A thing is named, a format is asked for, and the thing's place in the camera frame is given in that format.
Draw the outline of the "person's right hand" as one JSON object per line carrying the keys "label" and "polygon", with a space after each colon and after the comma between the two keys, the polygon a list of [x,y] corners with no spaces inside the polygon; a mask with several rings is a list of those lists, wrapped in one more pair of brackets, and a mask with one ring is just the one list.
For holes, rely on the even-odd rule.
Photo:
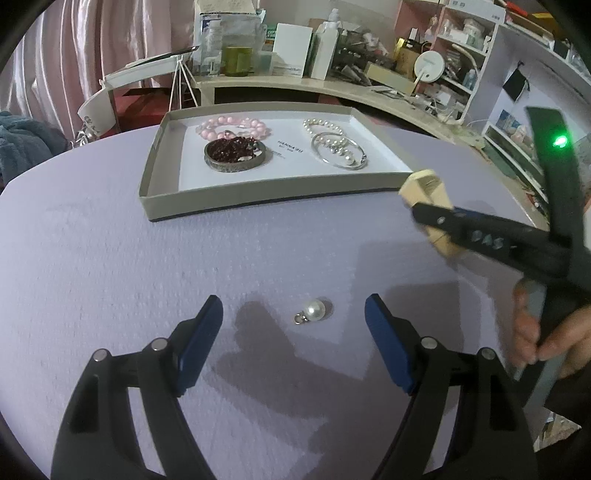
{"label": "person's right hand", "polygon": [[590,362],[590,306],[573,312],[540,340],[540,322],[529,310],[528,282],[519,281],[513,290],[513,339],[510,362],[518,369],[564,355],[559,378],[564,379],[582,370]]}

